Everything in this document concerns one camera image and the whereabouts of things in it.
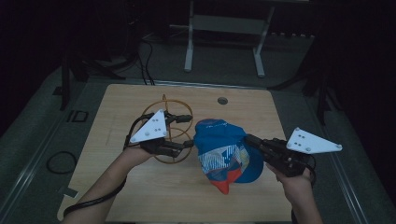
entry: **baseball cap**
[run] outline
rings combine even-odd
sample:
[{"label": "baseball cap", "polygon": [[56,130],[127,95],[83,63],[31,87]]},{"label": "baseball cap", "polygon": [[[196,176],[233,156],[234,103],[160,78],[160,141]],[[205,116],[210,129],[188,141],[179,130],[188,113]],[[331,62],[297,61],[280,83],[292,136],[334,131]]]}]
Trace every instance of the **baseball cap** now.
[{"label": "baseball cap", "polygon": [[263,157],[248,146],[245,131],[223,119],[203,119],[195,125],[194,144],[209,181],[223,194],[232,183],[250,183],[262,173]]}]

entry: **dark background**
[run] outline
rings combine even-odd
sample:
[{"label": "dark background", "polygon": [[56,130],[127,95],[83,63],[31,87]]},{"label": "dark background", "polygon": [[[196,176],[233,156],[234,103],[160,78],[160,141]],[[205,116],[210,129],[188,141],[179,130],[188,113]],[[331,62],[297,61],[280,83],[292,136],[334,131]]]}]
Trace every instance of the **dark background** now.
[{"label": "dark background", "polygon": [[[224,14],[235,14],[235,1]],[[42,81],[61,64],[67,49],[108,59],[114,41],[130,27],[134,53],[145,23],[166,40],[169,23],[187,24],[189,1],[1,1],[0,108],[3,134]],[[276,9],[273,33],[315,35],[306,65],[330,69],[329,87],[354,126],[390,198],[396,201],[392,155],[396,138],[396,3],[391,0],[324,2]],[[203,1],[202,10],[218,6]],[[128,14],[123,14],[128,7]],[[253,16],[262,14],[252,7]]]}]

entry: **gray carpet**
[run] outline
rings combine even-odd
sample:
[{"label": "gray carpet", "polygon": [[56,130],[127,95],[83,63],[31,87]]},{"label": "gray carpet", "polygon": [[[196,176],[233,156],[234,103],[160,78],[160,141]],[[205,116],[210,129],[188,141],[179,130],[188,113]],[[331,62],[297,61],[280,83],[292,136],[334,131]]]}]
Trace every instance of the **gray carpet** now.
[{"label": "gray carpet", "polygon": [[[258,78],[251,48],[246,45],[213,45],[198,39],[192,71],[185,73],[183,34],[166,44],[153,35],[146,39],[153,47],[148,70],[157,85],[206,84],[255,89],[265,89],[292,77],[312,42],[302,37],[270,35],[262,53],[266,77]],[[142,44],[140,51],[145,61],[149,45]],[[128,77],[127,80],[116,81],[91,71],[87,83],[73,82],[72,100],[64,112],[59,110],[61,97],[52,95],[61,84],[60,70],[43,83],[0,140],[1,215],[7,215],[2,220],[12,224],[59,223],[56,214],[63,198],[59,191],[67,186],[71,174],[49,172],[46,161],[64,150],[78,157],[108,84],[143,84],[139,65],[118,73]],[[335,154],[316,156],[318,182],[314,192],[325,223],[396,223],[395,208],[347,117],[329,102],[331,110],[325,113],[326,126],[321,126],[315,116],[317,97],[304,97],[303,85],[301,81],[272,94],[287,137],[295,127],[300,127],[344,147]],[[72,110],[88,112],[87,121],[68,121]],[[56,169],[73,167],[67,155],[55,162]]]}]

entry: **wooden table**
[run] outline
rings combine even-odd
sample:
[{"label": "wooden table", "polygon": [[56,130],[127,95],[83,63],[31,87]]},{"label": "wooden table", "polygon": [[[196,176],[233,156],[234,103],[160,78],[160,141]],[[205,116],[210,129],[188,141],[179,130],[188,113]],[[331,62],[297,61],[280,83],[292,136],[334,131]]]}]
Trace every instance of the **wooden table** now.
[{"label": "wooden table", "polygon": [[[125,135],[131,124],[152,103],[163,99],[179,100],[192,109],[193,121],[188,134],[194,136],[194,126],[200,119],[224,119],[243,127],[246,133],[260,138],[285,139],[273,98],[269,91],[197,88],[172,86],[110,85],[97,112],[86,144],[69,184],[78,191],[76,198],[64,196],[58,212],[76,203],[121,153]],[[219,97],[228,100],[218,103]],[[168,103],[169,112],[189,114],[176,103]],[[165,109],[160,103],[148,110]],[[188,124],[174,127],[187,129]],[[188,140],[187,135],[173,139]],[[281,184],[271,171],[264,168],[253,183],[231,184],[230,193],[223,195],[205,177],[192,148],[186,160],[166,164],[155,158],[135,167],[129,173],[124,189],[117,196],[107,221],[124,222],[257,222],[290,220],[290,204]]]}]

